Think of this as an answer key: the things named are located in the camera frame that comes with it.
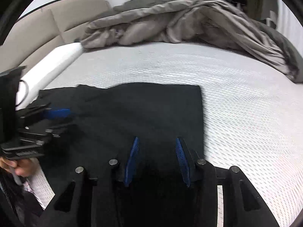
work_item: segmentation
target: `metal screw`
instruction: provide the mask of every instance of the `metal screw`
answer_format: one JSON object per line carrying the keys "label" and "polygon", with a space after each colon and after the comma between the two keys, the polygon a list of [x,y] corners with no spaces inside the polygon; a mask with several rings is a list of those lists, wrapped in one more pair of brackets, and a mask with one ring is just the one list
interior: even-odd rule
{"label": "metal screw", "polygon": [[116,160],[116,159],[111,159],[110,161],[109,161],[109,164],[111,165],[111,166],[114,166],[114,165],[116,165],[118,163],[118,161]]}
{"label": "metal screw", "polygon": [[81,167],[81,166],[79,166],[79,167],[77,167],[77,168],[75,169],[75,171],[76,171],[77,173],[81,173],[81,172],[84,171],[84,168]]}
{"label": "metal screw", "polygon": [[232,166],[231,167],[231,170],[234,172],[234,173],[238,173],[240,171],[240,168],[237,167],[237,166]]}
{"label": "metal screw", "polygon": [[199,165],[205,165],[205,164],[206,164],[206,160],[205,160],[205,159],[198,159],[198,160],[197,160],[197,163],[198,163]]}

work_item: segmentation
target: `crumpled blanket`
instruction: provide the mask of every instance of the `crumpled blanket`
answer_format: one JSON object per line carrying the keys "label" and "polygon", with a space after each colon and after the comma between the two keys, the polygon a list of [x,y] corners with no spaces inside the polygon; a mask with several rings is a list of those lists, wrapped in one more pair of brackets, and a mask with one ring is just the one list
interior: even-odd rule
{"label": "crumpled blanket", "polygon": [[293,82],[303,82],[302,57],[285,37],[270,29],[224,0],[131,0],[88,23],[81,44],[98,48],[202,40],[246,51]]}

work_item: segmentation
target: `black cable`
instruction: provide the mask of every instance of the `black cable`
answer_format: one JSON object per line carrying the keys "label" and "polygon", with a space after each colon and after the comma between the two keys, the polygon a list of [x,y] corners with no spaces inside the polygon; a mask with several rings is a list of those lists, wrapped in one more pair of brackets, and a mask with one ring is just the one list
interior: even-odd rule
{"label": "black cable", "polygon": [[24,100],[26,99],[26,97],[28,96],[28,93],[29,93],[29,87],[28,87],[27,82],[25,82],[22,79],[20,79],[19,82],[23,82],[25,84],[25,95],[24,95],[23,99],[20,101],[20,103],[16,105],[16,107],[19,106],[22,102],[24,102]]}

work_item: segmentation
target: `beige padded headboard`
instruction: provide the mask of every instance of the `beige padded headboard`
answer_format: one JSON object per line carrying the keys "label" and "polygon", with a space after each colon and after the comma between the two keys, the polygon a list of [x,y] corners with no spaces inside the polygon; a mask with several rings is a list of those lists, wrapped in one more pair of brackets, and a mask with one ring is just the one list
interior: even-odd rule
{"label": "beige padded headboard", "polygon": [[57,0],[28,13],[0,46],[0,72],[20,65],[27,66],[25,74],[54,48],[73,43],[107,9],[105,0]]}

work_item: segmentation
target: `white textured bed sheet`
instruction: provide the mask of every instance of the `white textured bed sheet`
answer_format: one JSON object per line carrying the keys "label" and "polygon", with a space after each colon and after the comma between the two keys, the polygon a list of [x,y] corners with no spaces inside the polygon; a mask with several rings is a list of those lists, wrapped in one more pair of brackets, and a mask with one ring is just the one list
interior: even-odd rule
{"label": "white textured bed sheet", "polygon": [[239,54],[194,43],[150,43],[84,53],[46,88],[126,82],[200,85],[207,160],[239,166],[279,225],[293,222],[303,208],[303,85]]}

